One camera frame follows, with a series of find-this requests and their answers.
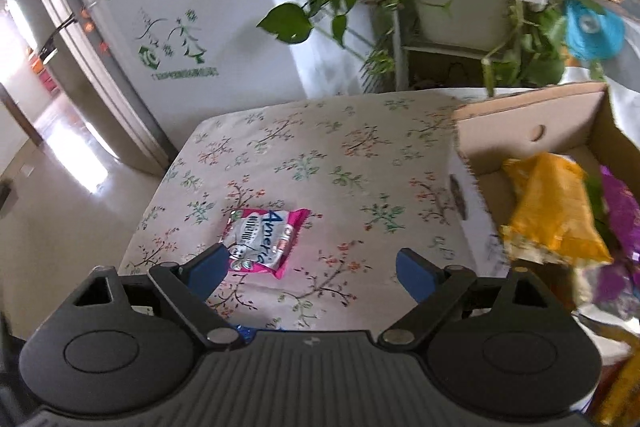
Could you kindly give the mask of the white refrigerator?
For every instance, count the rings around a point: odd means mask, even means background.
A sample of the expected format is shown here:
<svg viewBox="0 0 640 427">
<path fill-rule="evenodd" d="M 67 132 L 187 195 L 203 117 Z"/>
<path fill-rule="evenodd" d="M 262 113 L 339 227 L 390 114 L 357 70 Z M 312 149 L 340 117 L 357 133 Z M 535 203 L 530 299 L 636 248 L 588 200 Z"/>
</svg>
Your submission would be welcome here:
<svg viewBox="0 0 640 427">
<path fill-rule="evenodd" d="M 204 119 L 250 108 L 360 94 L 370 18 L 338 46 L 322 24 L 301 44 L 260 28 L 276 5 L 304 0 L 42 0 L 115 117 L 167 165 Z"/>
</svg>

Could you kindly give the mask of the turquoise round object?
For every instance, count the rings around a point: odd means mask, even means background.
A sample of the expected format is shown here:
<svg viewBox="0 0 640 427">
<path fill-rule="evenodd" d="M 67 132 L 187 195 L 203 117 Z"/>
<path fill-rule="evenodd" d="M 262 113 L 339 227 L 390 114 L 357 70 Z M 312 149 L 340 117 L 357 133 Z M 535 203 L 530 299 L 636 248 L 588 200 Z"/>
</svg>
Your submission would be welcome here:
<svg viewBox="0 0 640 427">
<path fill-rule="evenodd" d="M 615 13 L 597 12 L 579 0 L 565 0 L 565 43 L 581 61 L 608 60 L 623 49 L 625 25 Z"/>
</svg>

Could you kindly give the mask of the floral tablecloth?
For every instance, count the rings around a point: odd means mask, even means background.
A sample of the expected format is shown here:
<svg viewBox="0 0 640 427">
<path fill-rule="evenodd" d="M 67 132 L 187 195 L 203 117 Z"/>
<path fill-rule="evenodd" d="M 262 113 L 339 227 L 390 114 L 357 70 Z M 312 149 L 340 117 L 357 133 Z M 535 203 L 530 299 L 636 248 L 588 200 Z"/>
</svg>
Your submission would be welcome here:
<svg viewBox="0 0 640 427">
<path fill-rule="evenodd" d="M 233 211 L 307 209 L 282 277 L 232 272 L 209 306 L 256 329 L 381 332 L 412 308 L 395 259 L 506 274 L 498 234 L 454 155 L 452 112 L 480 90 L 337 96 L 202 122 L 169 167 L 120 269 L 185 262 Z"/>
</svg>

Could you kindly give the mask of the orange chip bag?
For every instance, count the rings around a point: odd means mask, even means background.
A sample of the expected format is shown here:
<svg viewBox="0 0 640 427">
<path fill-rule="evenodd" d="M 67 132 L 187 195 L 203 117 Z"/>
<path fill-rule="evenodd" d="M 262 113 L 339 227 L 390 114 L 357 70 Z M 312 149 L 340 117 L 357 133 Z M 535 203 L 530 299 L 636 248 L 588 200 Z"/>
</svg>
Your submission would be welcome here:
<svg viewBox="0 0 640 427">
<path fill-rule="evenodd" d="M 539 153 L 502 165 L 516 197 L 500 228 L 512 261 L 587 268 L 613 260 L 596 228 L 586 172 L 566 156 Z"/>
</svg>

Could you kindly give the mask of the pink white candy bag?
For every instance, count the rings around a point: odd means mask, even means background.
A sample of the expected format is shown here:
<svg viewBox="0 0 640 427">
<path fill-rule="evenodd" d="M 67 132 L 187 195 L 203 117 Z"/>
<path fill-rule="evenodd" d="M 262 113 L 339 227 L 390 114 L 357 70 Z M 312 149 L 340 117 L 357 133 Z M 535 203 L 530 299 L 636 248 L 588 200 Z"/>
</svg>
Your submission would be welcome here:
<svg viewBox="0 0 640 427">
<path fill-rule="evenodd" d="M 234 210 L 221 237 L 229 251 L 229 269 L 282 279 L 299 231 L 309 216 L 308 209 Z"/>
</svg>

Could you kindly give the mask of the purple snack bag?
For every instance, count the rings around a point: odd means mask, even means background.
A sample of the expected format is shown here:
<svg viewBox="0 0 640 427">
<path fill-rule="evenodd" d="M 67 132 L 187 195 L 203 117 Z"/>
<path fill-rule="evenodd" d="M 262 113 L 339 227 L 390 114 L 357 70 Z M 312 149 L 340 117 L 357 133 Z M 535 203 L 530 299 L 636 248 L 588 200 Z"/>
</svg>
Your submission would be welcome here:
<svg viewBox="0 0 640 427">
<path fill-rule="evenodd" d="M 586 272 L 590 303 L 623 320 L 639 317 L 639 203 L 608 167 L 589 181 L 596 228 L 613 260 Z"/>
</svg>

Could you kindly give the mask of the side table grey cloth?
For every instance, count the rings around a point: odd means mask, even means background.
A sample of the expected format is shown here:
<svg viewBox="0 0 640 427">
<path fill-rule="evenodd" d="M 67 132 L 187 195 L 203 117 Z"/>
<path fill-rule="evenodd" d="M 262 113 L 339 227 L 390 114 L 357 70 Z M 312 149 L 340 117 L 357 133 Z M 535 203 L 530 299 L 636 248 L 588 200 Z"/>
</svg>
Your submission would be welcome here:
<svg viewBox="0 0 640 427">
<path fill-rule="evenodd" d="M 604 62 L 613 116 L 617 127 L 634 143 L 640 145 L 639 48 L 625 41 L 622 52 Z"/>
</svg>

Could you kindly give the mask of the yellow snack pack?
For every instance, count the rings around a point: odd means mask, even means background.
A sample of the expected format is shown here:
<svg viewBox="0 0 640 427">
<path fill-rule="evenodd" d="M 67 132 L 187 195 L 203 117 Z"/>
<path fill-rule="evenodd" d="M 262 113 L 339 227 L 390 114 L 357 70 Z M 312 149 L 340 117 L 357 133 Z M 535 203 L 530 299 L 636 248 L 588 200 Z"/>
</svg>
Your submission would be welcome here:
<svg viewBox="0 0 640 427">
<path fill-rule="evenodd" d="M 601 426 L 620 426 L 639 393 L 639 355 L 636 353 L 620 370 L 616 381 L 594 414 Z"/>
</svg>

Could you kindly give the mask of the cardboard box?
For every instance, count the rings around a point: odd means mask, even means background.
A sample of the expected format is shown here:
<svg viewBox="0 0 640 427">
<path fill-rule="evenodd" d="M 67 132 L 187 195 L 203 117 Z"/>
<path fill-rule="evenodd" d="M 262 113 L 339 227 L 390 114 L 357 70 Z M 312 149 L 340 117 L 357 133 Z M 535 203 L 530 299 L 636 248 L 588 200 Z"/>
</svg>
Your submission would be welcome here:
<svg viewBox="0 0 640 427">
<path fill-rule="evenodd" d="M 639 193 L 639 150 L 617 126 L 610 88 L 567 83 L 452 113 L 448 188 L 476 272 L 522 267 L 570 294 L 614 260 L 587 182 L 608 169 Z"/>
</svg>

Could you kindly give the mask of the dark blue foil bag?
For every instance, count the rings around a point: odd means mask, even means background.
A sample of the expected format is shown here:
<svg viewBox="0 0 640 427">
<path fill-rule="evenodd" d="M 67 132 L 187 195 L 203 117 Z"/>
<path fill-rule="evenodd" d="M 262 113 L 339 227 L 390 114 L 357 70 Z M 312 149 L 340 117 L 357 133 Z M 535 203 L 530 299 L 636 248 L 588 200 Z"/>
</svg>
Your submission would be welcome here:
<svg viewBox="0 0 640 427">
<path fill-rule="evenodd" d="M 250 343 L 257 333 L 257 329 L 255 327 L 245 326 L 245 325 L 234 325 L 234 329 L 239 333 L 239 335 L 243 338 L 246 343 Z"/>
</svg>

